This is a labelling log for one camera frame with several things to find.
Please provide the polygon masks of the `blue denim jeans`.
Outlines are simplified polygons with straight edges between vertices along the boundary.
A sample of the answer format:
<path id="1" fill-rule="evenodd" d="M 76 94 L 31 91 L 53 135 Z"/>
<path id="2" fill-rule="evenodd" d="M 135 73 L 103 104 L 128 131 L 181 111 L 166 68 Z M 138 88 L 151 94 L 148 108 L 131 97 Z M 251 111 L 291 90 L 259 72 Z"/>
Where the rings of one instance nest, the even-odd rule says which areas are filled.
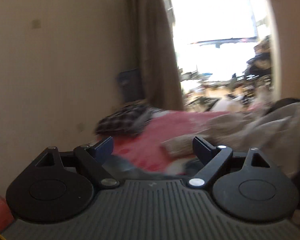
<path id="1" fill-rule="evenodd" d="M 138 164 L 117 155 L 109 157 L 102 167 L 114 178 L 126 180 L 173 180 L 189 179 L 199 172 L 204 165 L 198 158 L 181 158 L 164 165 L 162 161 L 151 163 L 143 160 Z"/>

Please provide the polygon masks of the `plaid checkered garment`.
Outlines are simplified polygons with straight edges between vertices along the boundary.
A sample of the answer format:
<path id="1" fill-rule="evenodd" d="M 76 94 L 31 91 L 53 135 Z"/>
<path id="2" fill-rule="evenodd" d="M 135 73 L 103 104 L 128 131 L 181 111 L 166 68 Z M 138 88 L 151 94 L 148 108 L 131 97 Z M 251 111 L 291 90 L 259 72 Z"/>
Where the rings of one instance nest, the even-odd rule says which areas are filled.
<path id="1" fill-rule="evenodd" d="M 94 130 L 96 135 L 138 136 L 163 109 L 135 102 L 124 105 L 115 113 L 101 119 Z"/>

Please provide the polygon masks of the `pink floral bed blanket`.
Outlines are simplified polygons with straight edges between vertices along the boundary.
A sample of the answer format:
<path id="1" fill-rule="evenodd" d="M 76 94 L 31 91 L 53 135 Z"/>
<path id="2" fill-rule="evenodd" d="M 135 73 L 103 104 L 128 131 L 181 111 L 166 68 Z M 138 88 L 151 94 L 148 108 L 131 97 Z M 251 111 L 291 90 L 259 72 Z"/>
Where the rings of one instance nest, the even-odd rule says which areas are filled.
<path id="1" fill-rule="evenodd" d="M 162 161 L 168 165 L 178 157 L 172 157 L 162 142 L 185 134 L 206 129 L 206 123 L 226 112 L 162 111 L 157 113 L 145 130 L 138 136 L 113 136 L 113 155 L 123 157 L 134 164 L 143 160 L 151 163 Z"/>

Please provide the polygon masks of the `beige knit sweater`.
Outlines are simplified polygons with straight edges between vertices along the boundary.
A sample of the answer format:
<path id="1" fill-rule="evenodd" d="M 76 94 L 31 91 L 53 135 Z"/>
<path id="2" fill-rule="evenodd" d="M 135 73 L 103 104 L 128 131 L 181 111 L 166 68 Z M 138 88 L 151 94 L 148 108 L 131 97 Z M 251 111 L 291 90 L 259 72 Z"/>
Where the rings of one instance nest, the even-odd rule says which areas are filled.
<path id="1" fill-rule="evenodd" d="M 237 152 L 256 147 L 291 177 L 300 168 L 300 102 L 268 114 L 260 109 L 220 115 L 209 120 L 204 130 L 174 137 L 161 145 L 171 157 L 179 158 L 192 154 L 194 137 Z"/>

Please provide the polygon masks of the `dark blue bin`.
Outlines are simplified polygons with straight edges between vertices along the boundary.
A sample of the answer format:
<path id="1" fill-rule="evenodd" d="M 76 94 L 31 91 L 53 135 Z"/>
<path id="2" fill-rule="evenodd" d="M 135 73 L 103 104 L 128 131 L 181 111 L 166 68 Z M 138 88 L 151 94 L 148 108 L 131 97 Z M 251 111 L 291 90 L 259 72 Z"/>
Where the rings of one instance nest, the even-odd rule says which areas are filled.
<path id="1" fill-rule="evenodd" d="M 117 83 L 125 103 L 143 100 L 145 98 L 141 74 L 138 69 L 120 72 L 117 75 Z"/>

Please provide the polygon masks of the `brown curtain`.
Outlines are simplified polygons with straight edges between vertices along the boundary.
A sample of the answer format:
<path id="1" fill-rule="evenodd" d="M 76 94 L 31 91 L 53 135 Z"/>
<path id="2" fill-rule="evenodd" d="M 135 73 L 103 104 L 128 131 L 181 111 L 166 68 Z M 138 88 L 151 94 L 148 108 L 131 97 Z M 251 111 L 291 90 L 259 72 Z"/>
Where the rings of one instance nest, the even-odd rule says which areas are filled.
<path id="1" fill-rule="evenodd" d="M 171 28 L 164 0 L 127 0 L 134 61 L 145 98 L 154 107 L 184 108 Z"/>

